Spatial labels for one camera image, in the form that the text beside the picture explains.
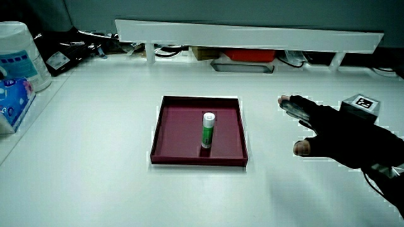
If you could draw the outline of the person's right hand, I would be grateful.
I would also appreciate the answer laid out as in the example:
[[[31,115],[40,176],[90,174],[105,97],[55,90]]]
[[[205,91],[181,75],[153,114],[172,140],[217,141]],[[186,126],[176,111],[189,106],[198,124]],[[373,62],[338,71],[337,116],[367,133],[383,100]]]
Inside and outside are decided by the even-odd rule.
[[[298,105],[309,116],[299,123],[316,134],[296,142],[292,149],[295,155],[327,157],[352,169],[376,163],[403,164],[403,139],[391,131],[299,95],[282,95],[278,103],[285,100]]]

